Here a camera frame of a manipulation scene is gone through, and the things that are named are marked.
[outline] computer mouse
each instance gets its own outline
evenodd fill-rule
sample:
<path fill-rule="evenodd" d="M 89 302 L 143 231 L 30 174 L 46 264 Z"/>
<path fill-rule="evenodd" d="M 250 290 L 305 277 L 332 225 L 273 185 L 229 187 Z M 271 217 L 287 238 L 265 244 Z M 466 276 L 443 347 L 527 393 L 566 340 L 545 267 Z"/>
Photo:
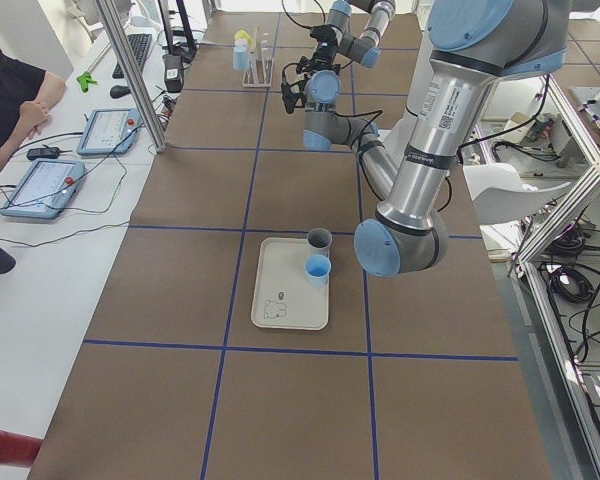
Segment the computer mouse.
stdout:
<path fill-rule="evenodd" d="M 109 90 L 111 98 L 124 97 L 128 93 L 131 93 L 131 90 L 126 85 L 114 85 L 111 87 L 111 90 Z"/>

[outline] keyboard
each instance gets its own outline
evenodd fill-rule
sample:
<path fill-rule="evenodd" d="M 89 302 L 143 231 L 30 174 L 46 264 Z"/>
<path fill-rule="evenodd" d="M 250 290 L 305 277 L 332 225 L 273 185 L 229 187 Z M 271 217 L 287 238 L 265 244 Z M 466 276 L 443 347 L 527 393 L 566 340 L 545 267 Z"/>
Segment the keyboard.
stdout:
<path fill-rule="evenodd" d="M 144 64 L 147 61 L 147 55 L 149 54 L 149 47 L 151 46 L 151 34 L 130 33 L 127 35 L 127 40 L 129 40 L 133 56 L 136 58 L 136 63 L 142 72 Z M 122 73 L 122 67 L 120 67 L 119 63 L 113 71 L 113 78 L 124 78 L 124 73 Z"/>

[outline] blue cup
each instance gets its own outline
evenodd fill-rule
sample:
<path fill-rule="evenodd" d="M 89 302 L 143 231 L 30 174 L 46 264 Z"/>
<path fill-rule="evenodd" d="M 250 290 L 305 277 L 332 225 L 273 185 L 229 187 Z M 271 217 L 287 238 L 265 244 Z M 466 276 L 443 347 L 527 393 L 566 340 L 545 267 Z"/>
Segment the blue cup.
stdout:
<path fill-rule="evenodd" d="M 324 287 L 329 281 L 331 272 L 331 261 L 324 255 L 311 255 L 304 265 L 307 272 L 307 280 L 315 288 Z"/>
<path fill-rule="evenodd" d="M 244 45 L 233 47 L 233 69 L 244 72 L 249 68 L 249 50 Z"/>

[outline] blue joint cap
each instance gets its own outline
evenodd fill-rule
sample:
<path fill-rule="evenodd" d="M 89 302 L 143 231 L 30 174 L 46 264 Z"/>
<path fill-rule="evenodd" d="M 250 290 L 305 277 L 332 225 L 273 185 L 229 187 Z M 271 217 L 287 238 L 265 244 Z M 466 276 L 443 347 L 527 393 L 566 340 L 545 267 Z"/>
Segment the blue joint cap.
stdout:
<path fill-rule="evenodd" d="M 373 47 L 364 54 L 362 60 L 360 60 L 360 65 L 366 68 L 373 68 L 378 63 L 378 58 L 380 58 L 380 49 Z"/>
<path fill-rule="evenodd" d="M 509 14 L 514 0 L 437 0 L 427 30 L 437 50 L 457 52 L 482 41 Z"/>
<path fill-rule="evenodd" d="M 351 16 L 351 5 L 349 5 L 349 2 L 345 2 L 345 0 L 336 0 L 333 2 L 331 10 L 344 13 L 347 17 Z"/>
<path fill-rule="evenodd" d="M 393 277 L 400 272 L 400 250 L 391 232 L 377 220 L 365 220 L 353 237 L 362 268 L 376 277 Z"/>
<path fill-rule="evenodd" d="M 321 70 L 311 77 L 309 93 L 318 103 L 332 104 L 340 95 L 340 78 L 331 70 Z"/>
<path fill-rule="evenodd" d="M 331 140 L 324 135 L 313 132 L 311 130 L 304 130 L 302 132 L 304 147 L 314 152 L 328 152 L 331 150 Z"/>

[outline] black shirt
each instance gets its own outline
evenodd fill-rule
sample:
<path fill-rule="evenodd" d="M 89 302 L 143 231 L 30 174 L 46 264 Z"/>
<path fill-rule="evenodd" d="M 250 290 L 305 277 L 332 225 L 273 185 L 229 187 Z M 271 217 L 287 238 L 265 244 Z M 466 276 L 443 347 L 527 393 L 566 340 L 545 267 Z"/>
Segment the black shirt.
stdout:
<path fill-rule="evenodd" d="M 11 136 L 20 118 L 20 105 L 38 95 L 45 71 L 5 58 L 0 68 L 0 147 Z"/>

